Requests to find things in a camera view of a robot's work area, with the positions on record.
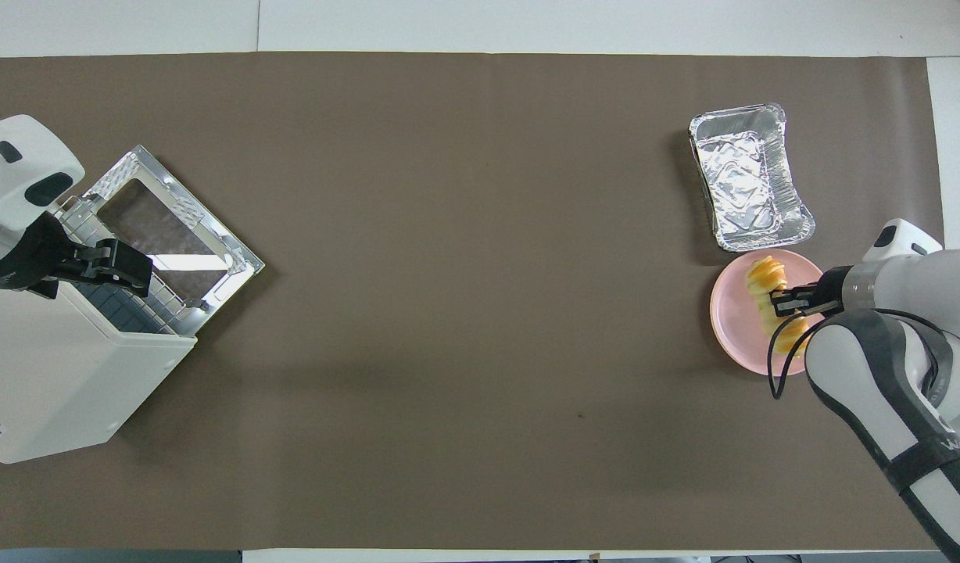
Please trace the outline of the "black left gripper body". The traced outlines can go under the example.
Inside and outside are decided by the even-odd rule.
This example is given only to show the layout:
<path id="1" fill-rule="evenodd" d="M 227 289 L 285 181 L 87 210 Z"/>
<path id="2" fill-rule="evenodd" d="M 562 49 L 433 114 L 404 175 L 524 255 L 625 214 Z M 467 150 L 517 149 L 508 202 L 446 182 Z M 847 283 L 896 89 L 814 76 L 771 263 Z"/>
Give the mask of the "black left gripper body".
<path id="1" fill-rule="evenodd" d="M 55 215 L 42 213 L 0 259 L 0 291 L 55 299 L 60 279 L 77 275 L 77 244 Z"/>

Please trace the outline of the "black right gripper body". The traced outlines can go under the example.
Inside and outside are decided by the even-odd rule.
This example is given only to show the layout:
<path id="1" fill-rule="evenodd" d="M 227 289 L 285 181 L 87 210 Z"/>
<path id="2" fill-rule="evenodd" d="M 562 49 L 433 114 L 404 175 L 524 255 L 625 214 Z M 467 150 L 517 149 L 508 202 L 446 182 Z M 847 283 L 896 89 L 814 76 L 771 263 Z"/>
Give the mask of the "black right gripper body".
<path id="1" fill-rule="evenodd" d="M 844 310 L 845 279 L 852 266 L 833 267 L 824 271 L 815 284 L 811 298 L 811 311 L 823 317 L 835 316 Z"/>

